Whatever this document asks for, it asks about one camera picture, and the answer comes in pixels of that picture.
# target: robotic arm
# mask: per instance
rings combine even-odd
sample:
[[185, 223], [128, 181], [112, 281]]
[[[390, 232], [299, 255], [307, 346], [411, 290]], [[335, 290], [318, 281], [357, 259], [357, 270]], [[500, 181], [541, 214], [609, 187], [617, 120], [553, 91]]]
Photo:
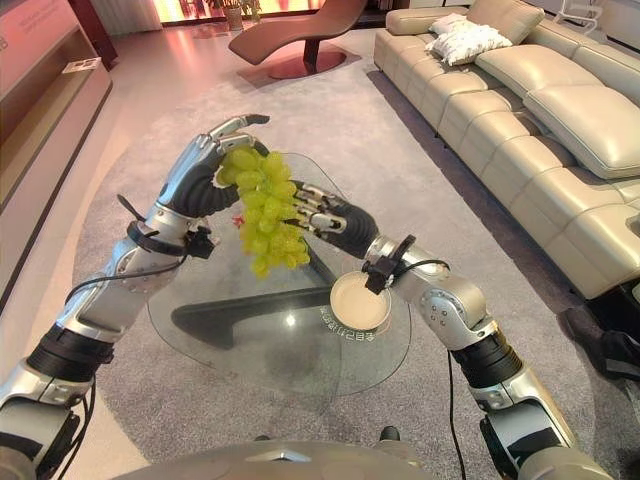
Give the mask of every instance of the robotic arm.
[[268, 153], [251, 135], [236, 132], [268, 120], [235, 117], [194, 138], [146, 217], [121, 198], [135, 217], [127, 237], [115, 245], [103, 272], [74, 288], [53, 327], [0, 386], [0, 448], [21, 452], [38, 478], [50, 478], [71, 450], [79, 425], [71, 407], [85, 397], [100, 365], [111, 361], [114, 344], [149, 297], [173, 279], [187, 256], [211, 254], [211, 232], [202, 220], [238, 200], [235, 187], [213, 185], [215, 172], [238, 146]]
[[414, 245], [381, 235], [364, 210], [297, 182], [302, 220], [291, 223], [365, 260], [366, 287], [413, 305], [460, 365], [485, 412], [480, 430], [498, 473], [518, 479], [610, 478], [583, 453], [550, 393], [508, 344], [469, 280]]
[[[0, 386], [0, 474], [35, 478], [35, 470], [46, 479], [56, 472], [74, 447], [79, 418], [72, 407], [83, 401], [100, 365], [111, 361], [114, 344], [187, 256], [211, 254], [203, 218], [238, 200], [235, 187], [213, 184], [224, 155], [242, 145], [268, 153], [237, 130], [267, 121], [262, 115], [235, 117], [198, 135], [145, 217], [121, 199], [135, 217], [127, 237], [116, 244], [103, 272], [72, 290], [54, 326]], [[413, 237], [391, 240], [364, 210], [316, 187], [297, 186], [301, 217], [293, 223], [366, 259], [367, 287], [374, 293], [391, 287], [414, 305], [460, 364], [486, 412], [481, 430], [502, 475], [610, 478], [571, 448], [575, 439], [562, 414], [507, 343], [476, 286], [416, 247]]]

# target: display shelf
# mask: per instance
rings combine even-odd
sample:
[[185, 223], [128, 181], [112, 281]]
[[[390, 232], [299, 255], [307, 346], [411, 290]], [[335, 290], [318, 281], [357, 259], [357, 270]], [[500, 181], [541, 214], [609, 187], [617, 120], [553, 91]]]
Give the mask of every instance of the display shelf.
[[111, 89], [100, 63], [62, 73], [96, 56], [66, 0], [11, 5], [0, 17], [0, 312]]

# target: grapes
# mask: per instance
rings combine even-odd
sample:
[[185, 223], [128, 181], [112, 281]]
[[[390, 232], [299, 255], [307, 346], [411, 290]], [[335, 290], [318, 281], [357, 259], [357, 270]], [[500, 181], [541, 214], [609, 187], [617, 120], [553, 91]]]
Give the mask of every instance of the grapes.
[[289, 199], [293, 199], [296, 186], [293, 182], [280, 182], [273, 185], [271, 192], [274, 197], [287, 202]]
[[247, 207], [256, 208], [264, 205], [269, 197], [257, 190], [250, 190], [248, 192], [243, 192], [240, 198]]
[[240, 170], [256, 170], [260, 163], [251, 150], [242, 147], [227, 153], [225, 160]]
[[302, 231], [283, 221], [297, 217], [293, 206], [296, 186], [282, 154], [263, 157], [257, 150], [238, 147], [227, 153], [216, 181], [222, 186], [237, 185], [245, 205], [245, 224], [240, 227], [243, 250], [255, 255], [251, 271], [265, 278], [271, 268], [294, 269], [311, 261]]
[[238, 188], [251, 190], [256, 188], [261, 181], [262, 174], [260, 172], [240, 172], [236, 175], [235, 183], [238, 184]]

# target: sofa armrest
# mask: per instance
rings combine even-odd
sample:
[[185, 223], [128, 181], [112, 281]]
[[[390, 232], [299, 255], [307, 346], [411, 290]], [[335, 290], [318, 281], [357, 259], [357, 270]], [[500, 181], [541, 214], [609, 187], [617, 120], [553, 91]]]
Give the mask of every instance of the sofa armrest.
[[465, 7], [427, 7], [402, 8], [387, 13], [387, 30], [393, 35], [419, 35], [427, 33], [427, 29], [438, 18], [459, 13], [465, 15]]

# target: robot finger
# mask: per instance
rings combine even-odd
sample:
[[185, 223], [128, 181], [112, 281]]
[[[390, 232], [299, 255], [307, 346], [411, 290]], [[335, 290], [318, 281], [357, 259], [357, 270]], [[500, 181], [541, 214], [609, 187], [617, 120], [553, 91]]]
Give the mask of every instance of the robot finger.
[[231, 135], [224, 135], [218, 138], [218, 154], [225, 155], [227, 152], [237, 147], [247, 146], [255, 148], [260, 155], [266, 156], [269, 154], [267, 147], [262, 144], [257, 138], [248, 133], [234, 133]]
[[225, 135], [230, 135], [240, 128], [248, 127], [249, 125], [254, 124], [265, 124], [269, 121], [269, 117], [267, 115], [260, 115], [257, 113], [250, 113], [248, 115], [240, 115], [237, 117], [230, 118], [220, 125], [215, 126], [211, 131], [209, 131], [209, 136], [214, 140], [217, 140]]

